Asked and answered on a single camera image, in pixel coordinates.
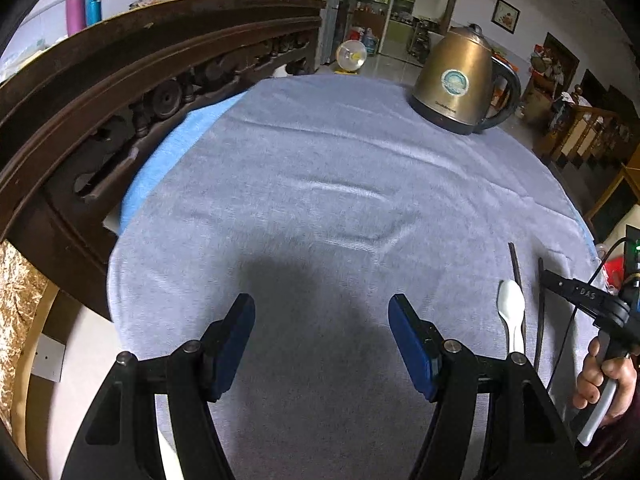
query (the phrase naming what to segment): kettle handle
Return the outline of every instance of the kettle handle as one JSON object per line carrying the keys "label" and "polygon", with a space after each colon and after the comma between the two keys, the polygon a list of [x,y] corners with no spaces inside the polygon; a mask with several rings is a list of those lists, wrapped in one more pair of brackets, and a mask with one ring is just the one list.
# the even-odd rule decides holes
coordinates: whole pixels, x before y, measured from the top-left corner
{"label": "kettle handle", "polygon": [[509,117],[511,114],[516,111],[518,107],[518,103],[520,102],[520,92],[522,88],[520,87],[520,80],[516,73],[511,69],[509,65],[496,59],[495,57],[491,58],[491,61],[494,62],[494,82],[496,78],[502,76],[507,80],[507,86],[504,91],[509,91],[509,98],[507,103],[502,107],[502,109],[495,114],[493,117],[487,117],[482,119],[475,127],[475,131],[485,130],[487,128],[491,128],[496,124],[500,124],[503,120]]}

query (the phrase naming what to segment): blue water bottle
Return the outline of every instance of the blue water bottle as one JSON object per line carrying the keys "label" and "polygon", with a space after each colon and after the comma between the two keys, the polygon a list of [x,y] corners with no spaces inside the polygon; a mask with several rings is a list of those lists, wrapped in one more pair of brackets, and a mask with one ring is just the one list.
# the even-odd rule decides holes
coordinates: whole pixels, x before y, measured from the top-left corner
{"label": "blue water bottle", "polygon": [[102,21],[102,0],[86,0],[85,10],[87,27]]}

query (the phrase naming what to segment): wooden bed frame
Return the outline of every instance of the wooden bed frame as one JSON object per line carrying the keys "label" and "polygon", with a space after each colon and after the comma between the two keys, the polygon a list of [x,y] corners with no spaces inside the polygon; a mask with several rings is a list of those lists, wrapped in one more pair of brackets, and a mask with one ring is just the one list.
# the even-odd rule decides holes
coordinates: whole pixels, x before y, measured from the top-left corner
{"label": "wooden bed frame", "polygon": [[0,87],[0,242],[110,319],[105,217],[190,110],[312,73],[325,3],[176,0],[41,54]]}

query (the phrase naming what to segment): white spoon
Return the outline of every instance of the white spoon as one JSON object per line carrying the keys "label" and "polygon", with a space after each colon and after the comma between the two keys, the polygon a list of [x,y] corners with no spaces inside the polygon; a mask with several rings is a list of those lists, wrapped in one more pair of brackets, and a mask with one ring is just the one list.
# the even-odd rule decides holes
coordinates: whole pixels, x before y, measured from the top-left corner
{"label": "white spoon", "polygon": [[507,324],[509,353],[524,354],[522,320],[524,319],[524,296],[516,282],[504,280],[498,291],[498,313]]}

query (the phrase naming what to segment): finger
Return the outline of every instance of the finger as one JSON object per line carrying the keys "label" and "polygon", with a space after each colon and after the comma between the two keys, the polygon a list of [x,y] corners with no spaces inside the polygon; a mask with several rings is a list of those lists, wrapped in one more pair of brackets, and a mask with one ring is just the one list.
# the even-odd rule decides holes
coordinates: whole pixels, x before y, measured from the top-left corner
{"label": "finger", "polygon": [[581,394],[577,392],[574,393],[573,401],[574,401],[574,406],[579,410],[583,410],[584,408],[587,407],[587,404],[588,404],[587,399],[585,399],[583,396],[581,396]]}
{"label": "finger", "polygon": [[594,357],[596,357],[596,355],[598,355],[598,352],[600,351],[600,340],[598,339],[598,337],[594,337],[591,342],[589,343],[589,355],[592,355]]}
{"label": "finger", "polygon": [[587,399],[588,403],[595,404],[600,399],[600,392],[597,387],[585,379],[582,373],[578,375],[575,386],[578,393]]}
{"label": "finger", "polygon": [[612,418],[623,415],[631,406],[636,390],[636,370],[628,358],[610,359],[602,364],[604,373],[618,381],[618,390],[607,412]]}
{"label": "finger", "polygon": [[604,381],[604,375],[602,374],[600,365],[596,361],[595,357],[587,355],[587,357],[584,358],[584,363],[582,364],[582,376],[596,386],[600,386],[602,384]]}

